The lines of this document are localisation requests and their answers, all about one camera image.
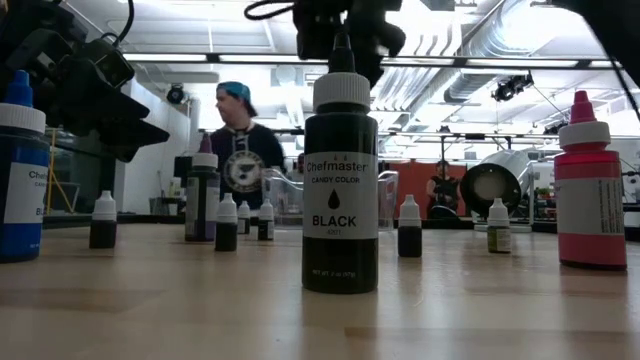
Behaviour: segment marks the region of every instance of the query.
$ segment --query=workbench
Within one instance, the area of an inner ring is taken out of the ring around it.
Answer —
[[[38,260],[0,266],[2,359],[640,358],[635,244],[608,273],[561,267],[555,235],[492,255],[484,233],[431,230],[403,259],[383,232],[378,290],[327,295],[301,287],[299,230],[236,253],[179,225],[120,225],[113,250],[88,235],[47,230]]]

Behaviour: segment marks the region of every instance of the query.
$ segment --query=blue cap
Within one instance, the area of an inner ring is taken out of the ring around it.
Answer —
[[[29,87],[29,73],[24,70],[16,71],[13,82],[7,87],[4,102],[33,107],[33,90]]]
[[[251,105],[251,91],[247,85],[238,81],[226,81],[219,83],[217,90],[225,90],[227,93],[243,99],[247,105],[249,116],[255,117],[258,115],[253,105]]]

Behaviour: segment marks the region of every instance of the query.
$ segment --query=dark hoodie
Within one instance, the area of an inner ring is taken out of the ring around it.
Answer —
[[[236,204],[245,200],[252,210],[259,209],[262,169],[278,166],[284,171],[284,153],[273,131],[255,123],[247,131],[224,127],[211,134],[211,146],[222,174],[220,198],[232,192]]]

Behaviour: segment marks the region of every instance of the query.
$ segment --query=pink candy color bottle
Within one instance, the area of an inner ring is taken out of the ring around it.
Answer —
[[[560,129],[555,157],[560,263],[603,270],[625,270],[622,182],[618,153],[609,126],[595,118],[586,91],[575,94],[568,126]]]

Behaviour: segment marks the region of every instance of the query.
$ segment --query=orange wall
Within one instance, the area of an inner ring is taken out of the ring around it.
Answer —
[[[396,204],[397,218],[400,213],[400,205],[404,202],[407,194],[413,194],[416,202],[420,206],[420,217],[427,218],[427,205],[429,197],[427,196],[427,181],[436,175],[436,164],[424,164],[416,161],[406,163],[390,164],[391,170],[398,172],[398,201]],[[466,166],[451,165],[449,166],[449,175],[461,180],[467,172]],[[466,212],[466,207],[462,199],[458,200],[458,215],[462,216]]]

